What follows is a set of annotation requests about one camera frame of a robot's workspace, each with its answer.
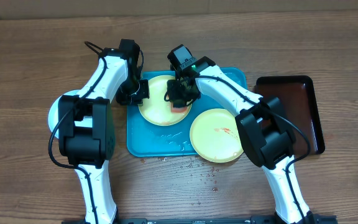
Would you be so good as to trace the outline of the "red and grey sponge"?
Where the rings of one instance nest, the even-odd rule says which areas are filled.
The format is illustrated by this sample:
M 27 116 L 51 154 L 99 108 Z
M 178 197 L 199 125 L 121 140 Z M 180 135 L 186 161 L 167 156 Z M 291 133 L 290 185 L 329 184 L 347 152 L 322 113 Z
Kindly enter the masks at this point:
M 172 113 L 184 113 L 187 109 L 188 107 L 184 101 L 171 102 L 170 111 Z

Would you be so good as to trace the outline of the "yellow-green plate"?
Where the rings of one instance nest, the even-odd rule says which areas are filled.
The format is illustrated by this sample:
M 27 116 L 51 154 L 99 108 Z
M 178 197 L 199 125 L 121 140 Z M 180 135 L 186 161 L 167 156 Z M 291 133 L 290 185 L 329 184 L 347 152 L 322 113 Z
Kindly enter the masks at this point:
M 196 153 L 210 162 L 230 162 L 244 152 L 233 115 L 221 108 L 204 111 L 195 118 L 190 141 Z
M 149 99 L 143 99 L 139 106 L 141 115 L 150 123 L 157 126 L 171 126 L 183 120 L 191 110 L 191 106 L 184 113 L 172 113 L 171 103 L 164 101 L 167 82 L 174 80 L 174 76 L 159 75 L 149 80 Z

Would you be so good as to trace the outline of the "light blue plate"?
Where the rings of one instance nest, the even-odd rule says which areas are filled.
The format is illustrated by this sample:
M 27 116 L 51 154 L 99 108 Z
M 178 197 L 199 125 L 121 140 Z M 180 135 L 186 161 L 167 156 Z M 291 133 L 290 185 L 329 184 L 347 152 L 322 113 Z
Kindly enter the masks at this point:
M 77 94 L 79 90 L 72 90 L 72 91 L 68 91 L 66 92 L 64 95 L 68 95 L 68 96 L 74 96 Z M 49 130 L 52 132 L 55 128 L 55 126 L 57 125 L 57 123 L 59 122 L 59 118 L 58 118 L 58 102 L 60 100 L 60 98 L 63 95 L 59 96 L 52 104 L 49 112 L 48 112 L 48 127 Z M 55 138 L 58 139 L 58 130 L 54 135 Z

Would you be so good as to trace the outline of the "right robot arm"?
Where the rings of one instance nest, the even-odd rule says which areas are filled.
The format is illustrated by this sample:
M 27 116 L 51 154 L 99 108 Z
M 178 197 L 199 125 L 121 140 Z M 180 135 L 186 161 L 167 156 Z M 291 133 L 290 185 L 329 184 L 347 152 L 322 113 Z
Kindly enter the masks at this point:
M 168 82 L 164 99 L 181 108 L 206 95 L 228 110 L 235 117 L 245 155 L 264 170 L 275 199 L 277 222 L 313 223 L 294 168 L 299 159 L 293 146 L 300 129 L 287 119 L 280 100 L 266 100 L 246 90 L 210 58 L 197 59 L 184 45 L 174 48 L 167 58 L 175 80 Z

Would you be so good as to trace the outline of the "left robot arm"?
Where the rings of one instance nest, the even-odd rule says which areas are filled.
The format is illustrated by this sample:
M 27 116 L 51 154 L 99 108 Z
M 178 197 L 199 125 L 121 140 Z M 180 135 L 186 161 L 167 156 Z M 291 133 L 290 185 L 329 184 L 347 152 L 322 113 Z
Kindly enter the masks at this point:
M 73 169 L 80 180 L 86 206 L 82 223 L 116 223 L 109 179 L 116 143 L 111 103 L 140 105 L 149 98 L 149 86 L 141 77 L 144 58 L 134 40 L 122 39 L 116 49 L 85 44 L 98 56 L 98 67 L 84 87 L 53 103 L 50 139 L 58 139 L 60 154 L 68 159 L 64 167 Z

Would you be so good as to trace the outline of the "teal plastic tray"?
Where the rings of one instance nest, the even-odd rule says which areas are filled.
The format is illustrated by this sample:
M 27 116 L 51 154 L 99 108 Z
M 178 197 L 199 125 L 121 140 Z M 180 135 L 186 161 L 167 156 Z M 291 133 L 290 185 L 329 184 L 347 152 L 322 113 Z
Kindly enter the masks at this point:
M 217 102 L 202 95 L 183 119 L 176 124 L 159 126 L 147 121 L 138 106 L 127 107 L 127 148 L 136 157 L 169 157 L 195 155 L 190 128 L 201 113 L 221 109 Z

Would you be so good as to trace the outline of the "black rectangular water tray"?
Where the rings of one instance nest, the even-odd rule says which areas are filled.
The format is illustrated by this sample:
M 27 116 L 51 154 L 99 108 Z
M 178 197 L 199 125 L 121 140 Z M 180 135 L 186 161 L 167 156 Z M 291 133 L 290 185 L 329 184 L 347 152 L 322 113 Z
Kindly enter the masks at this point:
M 277 97 L 287 119 L 299 128 L 311 145 L 310 154 L 325 151 L 313 81 L 306 75 L 260 77 L 254 87 L 264 98 Z

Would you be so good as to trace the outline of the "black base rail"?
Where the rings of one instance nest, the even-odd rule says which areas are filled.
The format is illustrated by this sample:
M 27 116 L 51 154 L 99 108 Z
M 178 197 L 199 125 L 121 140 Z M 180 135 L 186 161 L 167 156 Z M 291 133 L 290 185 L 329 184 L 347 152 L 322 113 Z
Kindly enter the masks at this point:
M 306 217 L 307 223 L 315 224 L 338 224 L 337 218 L 333 216 L 322 216 L 311 214 Z M 61 222 L 62 224 L 85 224 L 85 220 Z M 277 215 L 256 215 L 250 218 L 214 218 L 214 219 L 163 219 L 147 220 L 146 218 L 118 219 L 114 224 L 276 224 L 285 223 Z

